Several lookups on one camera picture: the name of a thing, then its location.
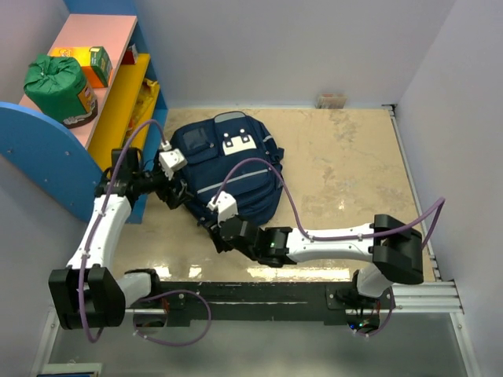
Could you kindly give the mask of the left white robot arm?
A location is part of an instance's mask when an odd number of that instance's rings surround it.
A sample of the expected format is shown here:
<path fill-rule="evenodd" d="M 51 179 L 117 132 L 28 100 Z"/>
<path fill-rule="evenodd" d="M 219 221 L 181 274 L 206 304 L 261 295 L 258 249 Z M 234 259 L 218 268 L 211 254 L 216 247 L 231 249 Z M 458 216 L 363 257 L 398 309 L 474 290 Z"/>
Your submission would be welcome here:
<path fill-rule="evenodd" d="M 132 269 L 117 280 L 109 268 L 120 233 L 141 196 L 154 192 L 171 209 L 186 199 L 186 186 L 178 180 L 185 157 L 166 144 L 149 170 L 142 166 L 138 148 L 115 148 L 111 157 L 112 165 L 95 188 L 94 208 L 77 251 L 49 277 L 58 319 L 67 330 L 117 327 L 135 302 L 154 308 L 163 298 L 156 270 Z"/>

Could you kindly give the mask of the navy blue school backpack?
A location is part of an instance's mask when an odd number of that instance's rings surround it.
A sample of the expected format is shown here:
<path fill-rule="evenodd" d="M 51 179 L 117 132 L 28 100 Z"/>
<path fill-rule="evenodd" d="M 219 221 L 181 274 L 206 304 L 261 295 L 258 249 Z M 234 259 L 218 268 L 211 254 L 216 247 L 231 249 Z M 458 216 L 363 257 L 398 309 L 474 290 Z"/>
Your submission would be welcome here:
<path fill-rule="evenodd" d="M 243 112 L 225 112 L 180 127 L 170 143 L 187 161 L 181 176 L 193 198 L 185 207 L 200 225 L 217 221 L 217 214 L 207 204 L 226 175 L 246 159 L 254 160 L 232 173 L 224 192 L 237 201 L 239 215 L 255 225 L 272 219 L 282 194 L 282 183 L 274 172 L 282 170 L 284 149 L 277 146 L 263 123 Z"/>

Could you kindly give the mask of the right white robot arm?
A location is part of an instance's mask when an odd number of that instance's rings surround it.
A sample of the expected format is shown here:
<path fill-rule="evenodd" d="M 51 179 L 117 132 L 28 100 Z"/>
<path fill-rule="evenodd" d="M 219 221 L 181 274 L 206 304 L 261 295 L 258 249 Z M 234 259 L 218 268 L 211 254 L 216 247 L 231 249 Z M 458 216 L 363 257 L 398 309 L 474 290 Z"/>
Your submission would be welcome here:
<path fill-rule="evenodd" d="M 262 229 L 241 216 L 205 226 L 218 253 L 236 250 L 272 268 L 317 260 L 355 260 L 358 270 L 350 289 L 352 303 L 369 308 L 392 284 L 424 282 L 420 232 L 387 214 L 346 229 Z"/>

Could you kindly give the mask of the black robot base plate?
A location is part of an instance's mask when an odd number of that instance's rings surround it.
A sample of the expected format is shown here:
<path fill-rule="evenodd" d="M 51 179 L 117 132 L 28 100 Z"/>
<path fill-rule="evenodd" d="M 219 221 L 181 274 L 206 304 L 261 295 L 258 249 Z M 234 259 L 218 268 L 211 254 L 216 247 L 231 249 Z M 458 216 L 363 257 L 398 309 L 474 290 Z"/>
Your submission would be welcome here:
<path fill-rule="evenodd" d="M 169 291 L 167 325 L 187 327 L 206 320 L 206 300 L 211 319 L 239 321 L 302 321 L 346 325 L 379 308 L 395 308 L 386 290 L 380 300 L 358 301 L 351 282 L 196 282 L 162 281 L 160 292 Z"/>

